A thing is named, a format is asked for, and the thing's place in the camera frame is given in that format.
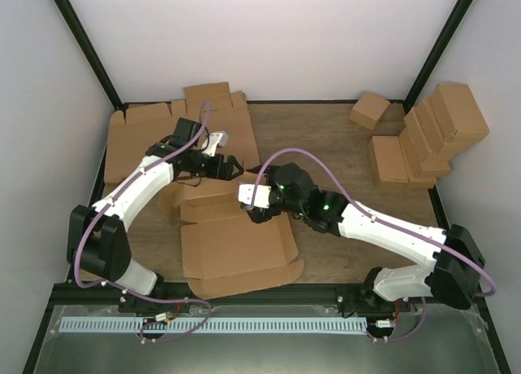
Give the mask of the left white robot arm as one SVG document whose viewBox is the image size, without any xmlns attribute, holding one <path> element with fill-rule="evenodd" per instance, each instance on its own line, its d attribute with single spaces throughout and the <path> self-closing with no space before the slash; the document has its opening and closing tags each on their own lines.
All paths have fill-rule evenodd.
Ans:
<svg viewBox="0 0 521 374">
<path fill-rule="evenodd" d="M 145 205 L 181 173 L 192 178 L 230 181 L 243 173 L 233 156 L 224 157 L 228 135 L 181 118 L 174 132 L 150 146 L 138 167 L 112 192 L 70 214 L 67 260 L 74 272 L 86 271 L 138 294 L 150 312 L 160 310 L 166 292 L 160 276 L 134 260 L 127 231 Z"/>
</svg>

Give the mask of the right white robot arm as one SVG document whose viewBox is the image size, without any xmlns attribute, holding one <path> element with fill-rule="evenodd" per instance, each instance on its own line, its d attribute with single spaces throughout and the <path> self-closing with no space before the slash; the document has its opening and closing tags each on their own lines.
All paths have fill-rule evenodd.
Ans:
<svg viewBox="0 0 521 374">
<path fill-rule="evenodd" d="M 321 189 L 294 163 L 269 167 L 262 185 L 240 185 L 238 200 L 255 223 L 288 213 L 316 232 L 364 241 L 412 261 L 402 268 L 370 270 L 361 291 L 369 310 L 408 297 L 433 297 L 466 310 L 477 295 L 485 261 L 465 227 L 425 227 L 376 212 Z"/>
</svg>

